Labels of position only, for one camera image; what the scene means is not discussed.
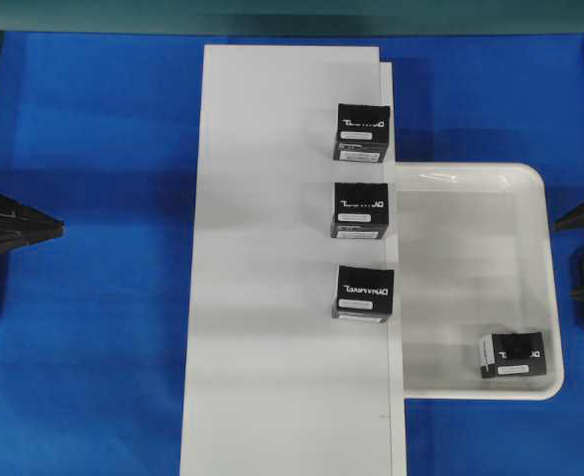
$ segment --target blue mat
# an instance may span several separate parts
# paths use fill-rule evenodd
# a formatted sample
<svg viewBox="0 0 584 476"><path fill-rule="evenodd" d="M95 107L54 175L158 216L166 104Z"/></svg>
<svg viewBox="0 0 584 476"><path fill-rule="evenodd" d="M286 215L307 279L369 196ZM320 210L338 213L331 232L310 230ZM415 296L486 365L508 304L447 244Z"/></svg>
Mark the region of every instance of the blue mat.
<svg viewBox="0 0 584 476"><path fill-rule="evenodd" d="M202 47L379 45L410 161L523 162L584 200L584 37L285 40L8 34L0 191L63 219L6 260L0 475L176 475ZM584 474L584 230L552 236L565 385L408 401L409 475Z"/></svg>

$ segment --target black box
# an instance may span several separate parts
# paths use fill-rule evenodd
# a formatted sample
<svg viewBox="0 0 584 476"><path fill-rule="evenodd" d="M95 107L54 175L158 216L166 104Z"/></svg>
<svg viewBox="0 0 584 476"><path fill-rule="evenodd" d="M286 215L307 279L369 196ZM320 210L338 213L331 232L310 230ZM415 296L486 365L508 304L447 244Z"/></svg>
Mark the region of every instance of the black box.
<svg viewBox="0 0 584 476"><path fill-rule="evenodd" d="M391 138L391 107L338 104L334 161L384 160Z"/></svg>
<svg viewBox="0 0 584 476"><path fill-rule="evenodd" d="M545 375L542 334L489 334L479 341L481 377Z"/></svg>
<svg viewBox="0 0 584 476"><path fill-rule="evenodd" d="M341 266L334 319L385 322L393 313L393 270Z"/></svg>
<svg viewBox="0 0 584 476"><path fill-rule="evenodd" d="M380 239L389 227L389 186L335 183L331 238Z"/></svg>

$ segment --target white shelf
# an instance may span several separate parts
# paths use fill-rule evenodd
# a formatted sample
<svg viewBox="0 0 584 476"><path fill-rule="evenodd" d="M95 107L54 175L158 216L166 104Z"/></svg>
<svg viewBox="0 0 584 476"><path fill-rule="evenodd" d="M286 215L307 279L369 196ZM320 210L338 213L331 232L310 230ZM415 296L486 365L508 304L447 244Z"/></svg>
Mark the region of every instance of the white shelf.
<svg viewBox="0 0 584 476"><path fill-rule="evenodd" d="M382 72L376 48L205 49L182 475L406 474L399 307L331 319L338 265L396 264L395 229L329 236L335 181L395 174L331 160L337 104L390 101Z"/></svg>

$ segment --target white plastic tray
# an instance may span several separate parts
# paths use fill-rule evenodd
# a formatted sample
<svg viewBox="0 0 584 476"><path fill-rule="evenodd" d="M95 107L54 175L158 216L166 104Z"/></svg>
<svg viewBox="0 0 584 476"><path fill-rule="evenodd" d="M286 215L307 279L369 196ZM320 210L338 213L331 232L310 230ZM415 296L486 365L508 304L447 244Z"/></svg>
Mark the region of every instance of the white plastic tray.
<svg viewBox="0 0 584 476"><path fill-rule="evenodd" d="M544 185L520 164L397 165L408 398L544 400L564 370ZM477 341L541 331L547 375L483 380Z"/></svg>

